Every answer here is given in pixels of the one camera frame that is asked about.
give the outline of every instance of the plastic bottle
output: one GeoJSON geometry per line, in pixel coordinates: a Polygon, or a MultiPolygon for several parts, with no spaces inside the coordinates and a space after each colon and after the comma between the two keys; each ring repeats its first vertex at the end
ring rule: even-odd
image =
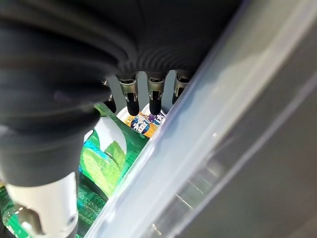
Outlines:
{"type": "Polygon", "coordinates": [[[0,184],[0,210],[3,224],[17,238],[31,238],[18,221],[18,207],[15,207],[3,184],[0,184]]]}
{"type": "MultiPolygon", "coordinates": [[[[82,238],[101,212],[107,198],[102,194],[100,196],[100,189],[84,175],[80,175],[77,189],[78,234],[76,238],[82,238]]],[[[15,237],[31,238],[18,222],[19,209],[14,206],[4,185],[2,185],[0,187],[0,210],[3,224],[15,237]]]]}
{"type": "Polygon", "coordinates": [[[80,170],[110,197],[148,138],[120,121],[105,104],[95,108],[101,118],[85,135],[80,170]]]}
{"type": "Polygon", "coordinates": [[[139,112],[136,116],[129,114],[127,107],[123,108],[117,114],[117,117],[126,125],[136,130],[137,132],[151,138],[158,128],[155,123],[149,121],[149,118],[143,113],[139,112]]]}

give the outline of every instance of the clear plastic panel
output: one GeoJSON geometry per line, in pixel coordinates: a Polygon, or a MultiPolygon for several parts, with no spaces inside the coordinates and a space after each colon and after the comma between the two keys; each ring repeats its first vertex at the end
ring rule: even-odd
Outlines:
{"type": "Polygon", "coordinates": [[[252,1],[208,55],[86,238],[174,237],[215,196],[230,168],[224,138],[317,16],[315,0],[252,1]]]}

